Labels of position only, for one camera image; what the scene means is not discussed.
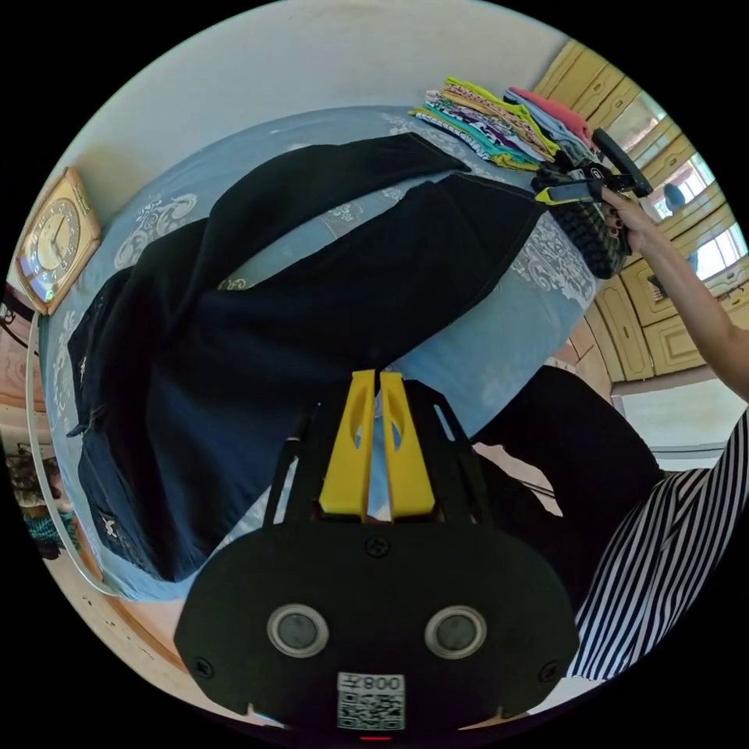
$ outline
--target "sticker label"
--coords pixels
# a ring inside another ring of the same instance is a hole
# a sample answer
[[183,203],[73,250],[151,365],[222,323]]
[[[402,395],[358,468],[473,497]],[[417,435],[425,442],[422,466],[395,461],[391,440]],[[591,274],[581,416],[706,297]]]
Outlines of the sticker label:
[[406,680],[396,674],[339,673],[338,727],[403,730],[406,727]]

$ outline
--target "blue bedspread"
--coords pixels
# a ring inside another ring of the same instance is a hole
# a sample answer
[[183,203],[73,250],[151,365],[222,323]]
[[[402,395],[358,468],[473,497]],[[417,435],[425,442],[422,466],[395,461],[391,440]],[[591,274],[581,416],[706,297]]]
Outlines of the blue bedspread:
[[[184,598],[193,578],[177,584],[154,580],[98,544],[78,481],[80,437],[66,437],[66,432],[76,424],[67,353],[71,332],[109,276],[134,264],[143,248],[156,237],[207,216],[213,203],[235,181],[284,151],[411,130],[457,156],[481,176],[520,187],[530,185],[532,175],[483,162],[455,137],[409,117],[406,112],[402,107],[308,112],[249,128],[203,148],[145,187],[115,216],[105,227],[101,246],[75,286],[55,314],[42,320],[42,378],[62,480],[105,581],[123,597],[162,601]],[[392,207],[409,187],[421,181],[409,180],[380,190],[302,225],[249,260],[222,287],[245,289],[266,279]],[[547,214],[487,299],[394,362],[391,368],[445,393],[466,432],[474,433],[565,342],[582,319],[595,290],[595,279],[579,252]],[[375,434],[370,511],[379,513],[386,506],[387,488],[382,430]],[[267,495],[260,498],[224,543],[258,528],[266,501]]]

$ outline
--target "gold clock frame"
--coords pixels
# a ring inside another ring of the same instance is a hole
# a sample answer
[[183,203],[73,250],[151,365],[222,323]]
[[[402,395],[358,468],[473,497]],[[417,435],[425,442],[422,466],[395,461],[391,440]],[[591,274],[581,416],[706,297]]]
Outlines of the gold clock frame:
[[[26,253],[38,217],[44,213],[50,205],[54,204],[61,198],[67,198],[75,206],[80,226],[80,234],[78,247],[75,249],[75,257],[70,265],[70,269],[60,282],[55,296],[49,302],[46,302],[39,298],[37,292],[30,284],[21,265],[21,258]],[[50,315],[55,312],[70,290],[70,287],[75,283],[86,263],[91,258],[91,255],[93,255],[98,248],[100,241],[101,227],[99,226],[99,222],[96,219],[94,212],[91,210],[91,203],[87,198],[80,176],[73,167],[66,167],[62,176],[54,182],[44,196],[44,199],[39,204],[39,207],[34,212],[34,215],[30,218],[23,235],[23,241],[13,259],[18,280],[23,287],[23,291],[29,297],[29,301],[34,305],[34,309],[36,309],[40,314],[45,315]]]

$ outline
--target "screw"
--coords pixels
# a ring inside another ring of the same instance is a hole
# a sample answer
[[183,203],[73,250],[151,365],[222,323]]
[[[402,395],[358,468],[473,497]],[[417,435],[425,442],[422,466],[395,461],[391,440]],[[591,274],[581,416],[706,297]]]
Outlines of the screw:
[[382,536],[373,536],[367,539],[364,544],[364,551],[375,559],[381,559],[383,556],[387,556],[390,551],[390,542]]
[[551,663],[547,663],[541,671],[538,672],[538,680],[543,683],[548,683],[556,678],[558,672],[559,663],[551,661]]
[[195,670],[202,679],[213,678],[213,666],[205,658],[195,658]]

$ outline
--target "clock hands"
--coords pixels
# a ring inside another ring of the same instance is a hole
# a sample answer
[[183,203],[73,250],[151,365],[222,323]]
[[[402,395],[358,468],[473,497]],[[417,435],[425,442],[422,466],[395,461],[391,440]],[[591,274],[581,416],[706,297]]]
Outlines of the clock hands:
[[60,233],[60,229],[62,228],[62,221],[63,219],[60,218],[60,223],[57,225],[57,229],[55,230],[55,233],[51,236],[51,239],[49,240],[49,246],[50,248],[55,252],[55,255],[57,256],[57,259],[62,263],[62,254],[60,253],[60,248],[57,246],[57,235]]

